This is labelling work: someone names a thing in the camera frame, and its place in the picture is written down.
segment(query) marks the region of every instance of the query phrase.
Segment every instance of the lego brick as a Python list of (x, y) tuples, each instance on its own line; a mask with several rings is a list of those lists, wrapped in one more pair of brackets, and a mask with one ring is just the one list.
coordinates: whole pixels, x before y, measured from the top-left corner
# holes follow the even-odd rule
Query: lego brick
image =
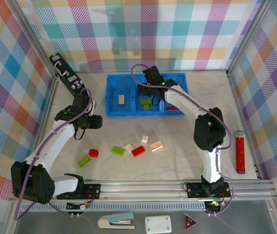
[(124, 95), (119, 95), (119, 105), (124, 104)]
[(89, 155), (87, 155), (86, 157), (84, 157), (83, 159), (81, 159), (79, 162), (78, 162), (78, 165), (80, 167), (83, 167), (85, 164), (87, 164), (88, 162), (91, 161), (91, 158)]
[(144, 149), (143, 146), (140, 146), (140, 147), (138, 147), (138, 148), (132, 150), (132, 153), (133, 153), (133, 156), (134, 156), (134, 157), (137, 157), (137, 156), (143, 154), (144, 152), (145, 152), (145, 149)]
[(117, 147), (117, 146), (114, 146), (113, 149), (111, 150), (112, 153), (114, 153), (114, 154), (116, 154), (116, 155), (119, 155), (119, 156), (121, 156), (121, 157), (123, 157), (124, 151), (125, 151), (124, 149), (119, 148), (119, 147)]
[(126, 149), (129, 153), (132, 152), (132, 150), (134, 150), (133, 146), (130, 145), (130, 144), (127, 144), (127, 145), (125, 146), (125, 149)]
[(176, 106), (168, 106), (167, 107), (167, 111), (171, 111), (171, 110), (178, 110), (178, 107), (176, 107)]
[(143, 106), (145, 111), (149, 111), (149, 104), (144, 104)]
[(147, 143), (148, 142), (148, 136), (143, 135), (142, 142)]
[(99, 151), (96, 150), (96, 149), (90, 149), (89, 156), (91, 156), (91, 157), (98, 157), (99, 156)]
[(158, 149), (162, 148), (162, 147), (163, 147), (163, 144), (162, 144), (161, 141), (157, 141), (157, 142), (155, 142), (154, 144), (151, 144), (149, 147), (151, 148), (151, 150), (152, 150), (152, 152), (153, 152), (153, 151), (155, 151), (155, 150), (158, 150)]
[(140, 101), (140, 104), (141, 105), (149, 105), (149, 104), (152, 104), (152, 101), (150, 99), (142, 99)]

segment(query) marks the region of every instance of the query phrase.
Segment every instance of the stapler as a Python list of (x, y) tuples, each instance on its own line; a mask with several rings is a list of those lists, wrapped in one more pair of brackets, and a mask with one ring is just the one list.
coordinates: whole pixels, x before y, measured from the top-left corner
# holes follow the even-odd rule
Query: stapler
[(102, 216), (98, 225), (100, 228), (110, 229), (134, 229), (134, 226), (130, 226), (131, 220), (134, 219), (133, 212), (120, 213), (120, 214), (108, 214)]

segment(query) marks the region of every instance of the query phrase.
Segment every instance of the red lego brick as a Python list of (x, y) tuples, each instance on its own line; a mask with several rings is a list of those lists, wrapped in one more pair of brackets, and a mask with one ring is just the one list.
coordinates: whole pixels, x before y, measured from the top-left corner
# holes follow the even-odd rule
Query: red lego brick
[(91, 156), (91, 157), (98, 157), (99, 156), (99, 151), (95, 150), (95, 149), (90, 149), (89, 156)]
[(178, 108), (176, 106), (168, 106), (167, 111), (171, 111), (171, 110), (178, 110)]
[(140, 146), (140, 147), (132, 150), (134, 157), (139, 156), (139, 155), (143, 154), (144, 152), (145, 152), (145, 149), (143, 146)]

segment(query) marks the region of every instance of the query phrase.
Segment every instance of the white table surface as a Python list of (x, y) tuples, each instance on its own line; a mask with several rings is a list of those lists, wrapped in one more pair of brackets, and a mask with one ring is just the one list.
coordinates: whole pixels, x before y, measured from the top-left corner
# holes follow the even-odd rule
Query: white table surface
[[(189, 93), (210, 108), (218, 107), (224, 122), (234, 133), (241, 130), (234, 98), (225, 72), (185, 72)], [(202, 151), (193, 140), (195, 116), (107, 117), (105, 112), (105, 88), (108, 73), (79, 74), (85, 86), (97, 101), (96, 115), (102, 115), (101, 129), (86, 130), (81, 140), (72, 137), (56, 158), (51, 176), (72, 173), (85, 179), (200, 179), (203, 170)], [(46, 133), (56, 114), (71, 105), (72, 95), (60, 82), (49, 117)], [(142, 135), (148, 135), (148, 143), (142, 143)], [(163, 148), (151, 152), (149, 144), (161, 140)], [(114, 146), (124, 148), (130, 143), (134, 148), (143, 145), (145, 153), (134, 158), (125, 152), (123, 157), (111, 153)], [(98, 149), (99, 157), (84, 167), (77, 162), (89, 149)], [(235, 143), (221, 152), (221, 169), (233, 179), (256, 178), (252, 159), (245, 144), (246, 174), (236, 173)]]

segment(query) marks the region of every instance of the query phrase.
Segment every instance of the green lego brick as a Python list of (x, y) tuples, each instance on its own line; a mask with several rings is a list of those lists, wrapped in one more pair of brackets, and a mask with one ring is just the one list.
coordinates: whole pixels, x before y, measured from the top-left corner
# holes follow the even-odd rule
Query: green lego brick
[(149, 111), (149, 104), (144, 104), (144, 110)]
[(80, 167), (83, 167), (85, 164), (87, 164), (87, 163), (90, 162), (90, 161), (91, 161), (91, 158), (90, 158), (90, 156), (88, 155), (88, 156), (86, 156), (85, 158), (81, 159), (81, 160), (78, 162), (78, 165), (79, 165)]
[(119, 148), (117, 146), (114, 146), (113, 149), (111, 150), (112, 153), (119, 155), (121, 157), (123, 157), (124, 151), (125, 151), (124, 149)]
[(146, 104), (152, 104), (152, 101), (150, 99), (142, 99), (140, 101), (141, 105), (146, 105)]

